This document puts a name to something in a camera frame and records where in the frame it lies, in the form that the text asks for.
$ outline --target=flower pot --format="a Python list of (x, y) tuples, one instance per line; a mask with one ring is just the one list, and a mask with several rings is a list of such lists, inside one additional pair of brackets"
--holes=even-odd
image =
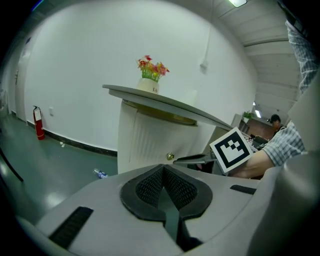
[(159, 93), (159, 84), (149, 78), (141, 78), (136, 88), (153, 94)]

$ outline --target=white wall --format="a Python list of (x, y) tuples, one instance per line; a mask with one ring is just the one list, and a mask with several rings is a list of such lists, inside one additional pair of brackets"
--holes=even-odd
[[(37, 105), (51, 132), (117, 150), (121, 100), (102, 85), (134, 88), (141, 77), (135, 61), (148, 54), (170, 69), (159, 81), (161, 95), (180, 100), (186, 90), (197, 90), (196, 107), (231, 124), (234, 114), (251, 109), (256, 74), (240, 44), (218, 20), (213, 23), (203, 74), (210, 24), (179, 5), (108, 0), (60, 10), (44, 21), (29, 60), (27, 120)], [(201, 128), (199, 139), (208, 141), (214, 128)]]

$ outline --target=black vent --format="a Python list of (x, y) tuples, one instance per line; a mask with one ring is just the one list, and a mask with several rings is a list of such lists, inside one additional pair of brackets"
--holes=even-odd
[(78, 207), (49, 237), (51, 241), (67, 249), (94, 210), (87, 207)]

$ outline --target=black strip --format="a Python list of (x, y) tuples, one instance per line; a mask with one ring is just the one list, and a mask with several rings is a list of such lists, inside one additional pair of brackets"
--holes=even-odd
[(239, 191), (242, 193), (253, 195), (256, 192), (256, 188), (247, 187), (247, 186), (240, 186), (240, 185), (232, 185), (230, 189)]
[(186, 157), (180, 157), (176, 161), (201, 159), (205, 156), (206, 156), (206, 154), (194, 154), (194, 155), (190, 155), (190, 156), (186, 156)]
[(49, 237), (51, 241), (67, 249), (82, 227), (85, 225), (94, 210), (87, 207), (78, 207)]
[[(32, 128), (35, 128), (35, 125), (29, 121), (26, 121), (28, 126), (31, 126)], [(104, 149), (104, 148), (100, 148), (100, 147), (95, 147), (95, 146), (91, 146), (91, 145), (87, 145), (87, 144), (83, 144), (81, 142), (77, 142), (74, 140), (71, 140), (69, 138), (66, 137), (62, 137), (60, 135), (57, 135), (51, 131), (48, 130), (44, 130), (44, 134), (48, 135), (49, 137), (59, 141), (59, 142), (63, 142), (65, 144), (71, 145), (73, 147), (79, 148), (79, 149), (83, 149), (83, 150), (87, 150), (87, 151), (91, 151), (94, 153), (98, 153), (98, 154), (102, 154), (102, 155), (107, 155), (110, 157), (117, 157), (118, 156), (118, 152), (117, 151), (113, 151), (113, 150), (108, 150), (108, 149)]]
[(2, 149), (0, 148), (0, 155), (3, 158), (4, 162), (6, 163), (6, 165), (9, 167), (9, 169), (11, 170), (11, 172), (13, 172), (13, 174), (21, 181), (24, 182), (24, 179), (16, 172), (16, 170), (12, 167), (12, 165), (9, 163), (8, 159), (6, 158), (4, 152), (2, 151)]
[(199, 245), (202, 245), (202, 242), (196, 238), (189, 235), (185, 221), (179, 218), (178, 222), (178, 231), (176, 235), (176, 243), (180, 248), (187, 252)]

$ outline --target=hand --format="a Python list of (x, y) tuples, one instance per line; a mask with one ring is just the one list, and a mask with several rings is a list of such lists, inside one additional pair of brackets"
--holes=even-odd
[(274, 167), (274, 163), (263, 150), (252, 155), (252, 157), (231, 171), (231, 177), (250, 179), (265, 174), (266, 170)]

